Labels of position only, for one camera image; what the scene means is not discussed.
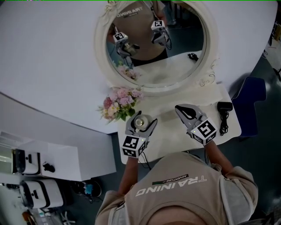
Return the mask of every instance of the blue chair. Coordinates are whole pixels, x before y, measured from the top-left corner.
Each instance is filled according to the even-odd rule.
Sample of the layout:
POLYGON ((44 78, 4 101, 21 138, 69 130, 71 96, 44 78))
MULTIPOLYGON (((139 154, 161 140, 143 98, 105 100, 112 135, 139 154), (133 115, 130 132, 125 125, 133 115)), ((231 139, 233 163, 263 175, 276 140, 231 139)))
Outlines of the blue chair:
POLYGON ((253 137, 258 134, 255 102, 267 98, 264 79, 248 76, 240 90, 232 98, 238 121, 241 127, 240 137, 253 137))

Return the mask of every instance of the round mirror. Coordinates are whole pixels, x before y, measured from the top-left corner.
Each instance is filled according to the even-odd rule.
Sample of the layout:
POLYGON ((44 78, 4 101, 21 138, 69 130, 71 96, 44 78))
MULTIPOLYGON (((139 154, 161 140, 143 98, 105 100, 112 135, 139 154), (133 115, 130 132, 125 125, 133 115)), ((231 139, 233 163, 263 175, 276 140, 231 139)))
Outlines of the round mirror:
POLYGON ((136 1, 110 25, 108 59, 122 77, 136 85, 167 87, 198 67, 206 48, 204 35, 200 16, 188 4, 136 1))

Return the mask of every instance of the white table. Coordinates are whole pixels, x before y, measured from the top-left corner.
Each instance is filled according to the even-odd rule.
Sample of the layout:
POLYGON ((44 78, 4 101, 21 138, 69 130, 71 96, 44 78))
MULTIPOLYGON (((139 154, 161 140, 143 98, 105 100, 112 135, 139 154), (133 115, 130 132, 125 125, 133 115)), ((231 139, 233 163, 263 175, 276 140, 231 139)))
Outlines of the white table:
MULTIPOLYGON (((217 102, 219 101, 231 101, 223 84, 211 84, 206 87, 198 87, 196 90, 188 90, 172 96, 150 97, 149 99, 144 100, 136 107, 136 110, 141 110, 142 114, 149 114, 153 118, 158 118, 158 124, 149 138, 150 143, 144 150, 147 160, 151 162, 173 152, 202 148, 202 144, 191 139, 189 135, 186 134, 187 128, 177 116, 174 107, 175 105, 183 103, 198 105, 208 117, 212 118, 219 129, 221 120, 220 114, 216 109, 217 102)), ((218 135, 214 139, 214 142, 217 145, 225 143, 233 137, 237 137, 241 134, 241 128, 234 109, 229 112, 227 124, 229 126, 228 132, 224 136, 220 136, 218 132, 218 135)), ((126 123, 124 121, 119 121, 119 141, 120 137, 125 135, 125 128, 126 123)), ((121 149, 120 153, 122 163, 126 164, 128 157, 123 155, 121 149)), ((139 161, 144 163, 142 157, 139 158, 139 161)))
POLYGON ((183 80, 184 75, 193 69, 196 64, 196 61, 190 59, 188 54, 194 53, 200 58, 201 52, 184 52, 156 62, 136 66, 133 69, 142 75, 137 81, 139 83, 159 84, 183 80))

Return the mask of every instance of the person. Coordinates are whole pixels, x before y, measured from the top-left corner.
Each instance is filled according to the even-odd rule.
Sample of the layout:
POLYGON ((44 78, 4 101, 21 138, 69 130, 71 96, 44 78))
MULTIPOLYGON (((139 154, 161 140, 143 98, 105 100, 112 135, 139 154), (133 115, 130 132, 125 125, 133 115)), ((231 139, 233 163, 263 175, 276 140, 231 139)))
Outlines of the person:
POLYGON ((138 159, 129 157, 119 190, 106 193, 96 225, 234 225, 248 221, 258 200, 251 173, 233 167, 214 141, 205 150, 211 167, 191 154, 173 153, 139 182, 138 159))
POLYGON ((131 56, 134 66, 156 62, 168 57, 164 46, 151 42, 153 32, 151 25, 154 20, 166 18, 163 13, 165 5, 161 1, 136 1, 122 10, 114 19, 109 28, 107 40, 115 44, 113 35, 123 32, 128 36, 128 41, 140 47, 137 53, 131 56))

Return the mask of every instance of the black charger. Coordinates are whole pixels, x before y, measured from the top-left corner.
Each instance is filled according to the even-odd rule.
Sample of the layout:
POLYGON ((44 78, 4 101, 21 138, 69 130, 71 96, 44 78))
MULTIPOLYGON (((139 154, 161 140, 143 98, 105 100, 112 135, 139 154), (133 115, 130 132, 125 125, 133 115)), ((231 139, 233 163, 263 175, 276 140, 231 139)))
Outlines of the black charger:
POLYGON ((231 110, 233 110, 232 102, 218 102, 217 109, 220 113, 220 135, 223 136, 228 132, 227 119, 231 110))
POLYGON ((194 54, 194 53, 188 54, 188 57, 189 57, 190 59, 192 59, 192 60, 195 60, 195 61, 197 61, 197 60, 198 60, 197 55, 196 55, 196 54, 194 54))

